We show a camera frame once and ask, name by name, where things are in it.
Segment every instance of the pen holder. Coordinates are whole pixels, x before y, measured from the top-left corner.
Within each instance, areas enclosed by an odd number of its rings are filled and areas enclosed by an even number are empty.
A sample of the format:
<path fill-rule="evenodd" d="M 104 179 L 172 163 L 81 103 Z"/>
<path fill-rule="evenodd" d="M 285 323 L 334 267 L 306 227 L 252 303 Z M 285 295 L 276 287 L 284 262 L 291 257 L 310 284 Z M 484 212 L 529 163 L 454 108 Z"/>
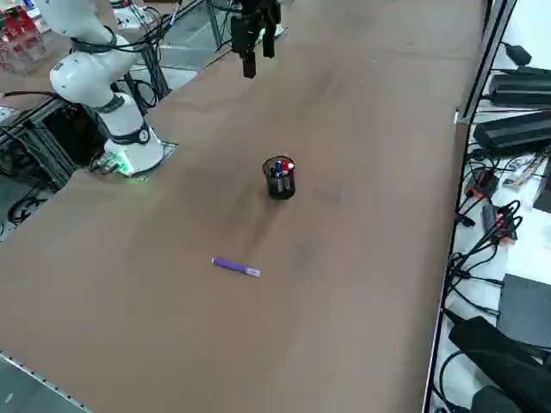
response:
<path fill-rule="evenodd" d="M 288 171 L 284 175 L 283 172 L 278 173 L 278 162 L 287 163 Z M 273 200 L 288 200 L 293 197 L 296 192 L 294 184 L 294 173 L 296 166 L 293 159 L 290 157 L 278 156 L 271 157 L 262 166 L 262 171 L 268 183 L 268 194 Z"/>

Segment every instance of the wire bundle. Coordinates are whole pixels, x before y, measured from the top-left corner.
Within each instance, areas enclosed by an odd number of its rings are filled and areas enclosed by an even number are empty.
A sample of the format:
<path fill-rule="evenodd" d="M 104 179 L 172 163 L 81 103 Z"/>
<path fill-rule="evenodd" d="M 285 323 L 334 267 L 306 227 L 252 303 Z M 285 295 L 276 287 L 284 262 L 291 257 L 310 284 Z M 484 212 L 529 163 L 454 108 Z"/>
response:
<path fill-rule="evenodd" d="M 502 220 L 510 219 L 515 230 L 523 222 L 523 217 L 515 216 L 515 214 L 520 209 L 519 200 L 514 200 L 513 202 L 510 202 L 509 204 L 502 206 L 499 209 L 501 212 L 503 212 Z M 494 316 L 494 317 L 498 316 L 498 311 L 493 310 L 491 308 L 484 307 L 482 305 L 475 304 L 473 301 L 467 298 L 463 293 L 461 293 L 457 287 L 459 286 L 462 280 L 473 278 L 472 275 L 470 275 L 470 271 L 472 271 L 474 268 L 478 267 L 479 265 L 482 265 L 483 263 L 491 261 L 497 255 L 497 252 L 498 252 L 497 242 L 499 240 L 499 230 L 500 230 L 500 227 L 497 221 L 480 238 L 480 240 L 474 245 L 474 247 L 467 254 L 460 254 L 455 256 L 452 255 L 449 258 L 446 280 L 444 282 L 444 298 L 442 302 L 442 307 L 445 306 L 446 298 L 449 296 L 449 294 L 452 291 L 454 291 L 455 293 L 457 293 L 459 297 L 461 297 L 464 301 L 469 303 L 472 307 L 476 308 L 477 310 L 490 316 Z M 484 261 L 477 262 L 473 266 L 469 267 L 467 270 L 463 270 L 463 266 L 465 265 L 465 263 L 469 258 L 489 248 L 494 248 L 494 251 L 489 258 L 486 258 Z"/>

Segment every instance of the cable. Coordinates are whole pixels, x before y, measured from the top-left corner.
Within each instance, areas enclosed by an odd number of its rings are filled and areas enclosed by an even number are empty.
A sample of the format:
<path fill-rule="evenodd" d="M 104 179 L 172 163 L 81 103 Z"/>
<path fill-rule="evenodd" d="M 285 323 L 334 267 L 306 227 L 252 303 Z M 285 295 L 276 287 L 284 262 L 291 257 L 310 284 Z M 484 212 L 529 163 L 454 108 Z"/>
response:
<path fill-rule="evenodd" d="M 10 92 L 0 93 L 0 99 L 4 97 L 11 96 L 24 96 L 24 95 L 43 95 L 53 97 L 54 99 L 60 99 L 62 101 L 68 102 L 65 98 L 61 97 L 57 93 L 49 92 L 46 90 L 12 90 Z"/>
<path fill-rule="evenodd" d="M 50 182 L 44 185 L 43 182 L 41 182 L 40 184 L 34 185 L 20 200 L 12 205 L 11 208 L 8 210 L 8 221 L 15 226 L 19 226 L 23 223 L 23 221 L 25 221 L 25 219 L 30 217 L 31 213 L 27 211 L 27 208 L 38 208 L 40 205 L 47 201 L 43 199 L 38 199 L 36 196 L 40 191 L 45 189 L 49 185 L 49 183 Z M 31 194 L 37 189 L 38 193 L 31 196 Z"/>
<path fill-rule="evenodd" d="M 444 374 L 446 373 L 446 368 L 448 368 L 449 363 L 451 363 L 451 361 L 453 359 L 459 357 L 462 354 L 466 355 L 467 357 L 470 354 L 490 355 L 490 356 L 498 357 L 498 358 L 500 358 L 501 360 L 503 360 L 505 362 L 509 361 L 512 364 L 516 364 L 518 367 L 525 367 L 529 370 L 532 370 L 533 373 L 537 373 L 537 374 L 540 374 L 540 375 L 549 375 L 549 374 L 551 374 L 548 370 L 544 369 L 543 366 L 535 367 L 535 366 L 532 366 L 532 365 L 530 365 L 528 363 L 525 363 L 523 361 L 517 360 L 516 358 L 511 357 L 509 355 L 498 353 L 497 351 L 491 351 L 491 350 L 468 350 L 467 352 L 456 351 L 456 352 L 452 353 L 450 356 L 448 356 L 448 358 L 443 362 L 442 367 L 440 367 L 440 374 L 438 375 L 438 383 L 440 384 L 440 394 L 442 395 L 443 402 L 446 403 L 446 405 L 453 404 L 453 403 L 450 402 L 448 400 L 448 398 L 446 397 L 446 393 L 445 393 L 444 386 L 443 386 Z"/>
<path fill-rule="evenodd" d="M 134 99 L 138 101 L 138 104 L 145 106 L 148 109 L 155 108 L 160 101 L 157 90 L 150 83 L 144 82 L 143 80 L 133 80 L 133 83 L 134 83 L 133 95 L 134 95 Z M 153 100 L 151 102 L 148 102 L 146 99 L 144 99 L 142 93 L 139 91 L 139 86 L 141 84 L 144 84 L 152 91 Z"/>
<path fill-rule="evenodd" d="M 472 265 L 471 267 L 467 268 L 465 270 L 466 273 L 470 273 L 473 269 L 479 267 L 480 265 L 482 264 L 486 264 L 487 262 L 490 262 L 491 260 L 493 260 L 495 258 L 495 256 L 498 254 L 498 245 L 497 244 L 494 244 L 493 245 L 493 252 L 492 252 L 492 255 L 489 256 L 488 258 L 486 258 L 484 261 L 480 261 L 480 262 L 477 262 L 476 264 Z"/>
<path fill-rule="evenodd" d="M 503 214 L 503 217 L 502 217 L 501 220 L 503 220 L 507 217 L 510 217 L 510 216 L 514 217 L 514 215 L 520 209 L 520 205 L 521 204 L 520 204 L 519 200 L 514 200 L 514 201 L 510 202 L 509 204 L 500 207 L 499 209 L 501 211 L 507 211 L 507 213 Z M 515 226 L 515 230 L 518 228 L 518 226 L 520 226 L 522 221 L 523 221 L 522 217 L 514 217 L 513 218 L 513 225 Z M 492 243 L 487 243 L 487 242 L 491 241 L 492 237 L 495 237 L 497 231 L 499 230 L 498 223 L 499 223 L 499 220 L 496 220 L 496 222 L 493 223 L 493 225 L 480 238 L 480 240 L 473 246 L 473 248 L 467 254 L 464 254 L 464 255 L 460 256 L 458 263 L 449 262 L 449 265 L 448 265 L 448 268 L 447 268 L 447 271 L 446 271 L 447 272 L 446 278 L 445 278 L 445 281 L 444 281 L 445 295 L 443 297 L 442 307 L 445 306 L 446 298 L 448 297 L 449 292 L 452 291 L 452 290 L 457 291 L 457 285 L 461 282 L 461 278 L 460 278 L 455 284 L 453 284 L 455 274 L 458 271 L 461 270 L 462 266 L 467 262 L 467 260 L 471 256 L 473 256 L 474 254 L 480 253 L 481 251 L 485 250 L 486 248 L 489 248 L 489 246 L 492 245 Z"/>
<path fill-rule="evenodd" d="M 214 4 L 211 0 L 207 0 L 207 4 L 212 7 L 213 9 L 217 9 L 220 11 L 225 11 L 226 13 L 239 13 L 243 14 L 243 10 L 235 8 L 235 7 L 224 7 L 224 6 L 218 6 Z"/>

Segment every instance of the table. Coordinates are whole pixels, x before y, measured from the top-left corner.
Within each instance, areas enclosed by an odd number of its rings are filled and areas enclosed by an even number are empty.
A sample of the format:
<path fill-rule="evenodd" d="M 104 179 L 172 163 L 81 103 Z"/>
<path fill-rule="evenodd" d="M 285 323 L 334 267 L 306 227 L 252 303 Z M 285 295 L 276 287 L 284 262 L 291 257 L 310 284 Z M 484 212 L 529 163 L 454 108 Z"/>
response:
<path fill-rule="evenodd" d="M 254 81 L 231 56 L 148 114 L 180 144 L 148 182 L 78 172 L 0 249 L 3 349 L 93 411 L 421 404 L 480 5 L 291 7 Z"/>

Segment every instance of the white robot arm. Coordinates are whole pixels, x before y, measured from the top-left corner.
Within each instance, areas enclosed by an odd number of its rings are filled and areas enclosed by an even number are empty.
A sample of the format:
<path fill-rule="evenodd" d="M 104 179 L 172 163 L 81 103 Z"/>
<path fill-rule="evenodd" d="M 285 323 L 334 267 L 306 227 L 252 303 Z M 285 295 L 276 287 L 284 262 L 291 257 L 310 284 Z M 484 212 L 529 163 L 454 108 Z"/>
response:
<path fill-rule="evenodd" d="M 164 156 L 161 142 L 145 123 L 134 99 L 110 87 L 132 67 L 134 53 L 129 52 L 132 49 L 126 39 L 102 25 L 90 0 L 34 2 L 54 32 L 106 46 L 103 51 L 75 51 L 63 58 L 50 72 L 54 90 L 67 101 L 98 113 L 111 134 L 105 150 L 117 154 L 125 175 L 155 167 Z"/>

